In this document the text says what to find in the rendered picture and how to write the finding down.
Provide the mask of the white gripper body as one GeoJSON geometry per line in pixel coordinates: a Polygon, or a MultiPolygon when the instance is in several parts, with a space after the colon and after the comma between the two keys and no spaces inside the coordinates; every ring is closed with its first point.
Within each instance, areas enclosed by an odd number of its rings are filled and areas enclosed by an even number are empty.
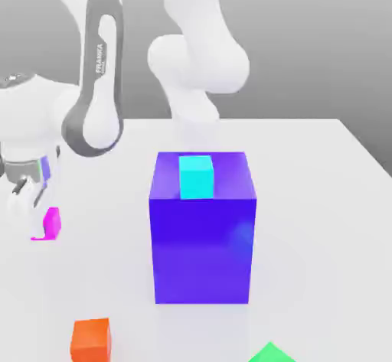
{"type": "Polygon", "coordinates": [[[46,182],[19,178],[8,196],[8,216],[11,219],[43,218],[48,192],[46,182]]]}

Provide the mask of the small magenta cube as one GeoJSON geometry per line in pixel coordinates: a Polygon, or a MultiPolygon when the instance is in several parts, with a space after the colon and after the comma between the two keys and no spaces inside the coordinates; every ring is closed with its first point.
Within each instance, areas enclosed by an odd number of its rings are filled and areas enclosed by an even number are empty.
{"type": "Polygon", "coordinates": [[[42,220],[44,235],[33,236],[32,241],[56,240],[61,230],[60,210],[58,207],[49,207],[42,220]]]}

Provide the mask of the small orange cube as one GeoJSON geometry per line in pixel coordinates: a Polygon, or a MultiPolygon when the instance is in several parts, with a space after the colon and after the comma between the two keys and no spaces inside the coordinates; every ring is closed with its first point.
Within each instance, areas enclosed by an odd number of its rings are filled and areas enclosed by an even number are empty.
{"type": "Polygon", "coordinates": [[[70,342],[72,362],[111,362],[108,318],[75,321],[70,342]]]}

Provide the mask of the small cyan cube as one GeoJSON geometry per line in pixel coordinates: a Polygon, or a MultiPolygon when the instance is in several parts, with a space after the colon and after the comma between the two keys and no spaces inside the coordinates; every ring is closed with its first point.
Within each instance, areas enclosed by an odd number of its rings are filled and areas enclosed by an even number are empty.
{"type": "Polygon", "coordinates": [[[179,157],[181,199],[211,199],[214,196],[214,166],[209,155],[179,157]]]}

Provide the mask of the small green cube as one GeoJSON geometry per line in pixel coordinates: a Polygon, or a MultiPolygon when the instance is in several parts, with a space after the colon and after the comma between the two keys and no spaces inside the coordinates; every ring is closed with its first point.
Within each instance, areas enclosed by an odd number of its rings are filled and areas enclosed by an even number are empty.
{"type": "Polygon", "coordinates": [[[273,342],[267,343],[248,362],[296,362],[292,357],[278,348],[273,342]]]}

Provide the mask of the large purple box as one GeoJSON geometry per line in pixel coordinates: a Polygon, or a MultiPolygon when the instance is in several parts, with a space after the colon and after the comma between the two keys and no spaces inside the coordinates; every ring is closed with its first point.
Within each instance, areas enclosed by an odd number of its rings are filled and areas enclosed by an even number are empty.
{"type": "Polygon", "coordinates": [[[155,301],[246,304],[256,191],[242,152],[211,152],[214,196],[180,197],[180,152],[159,152],[149,195],[155,301]]]}

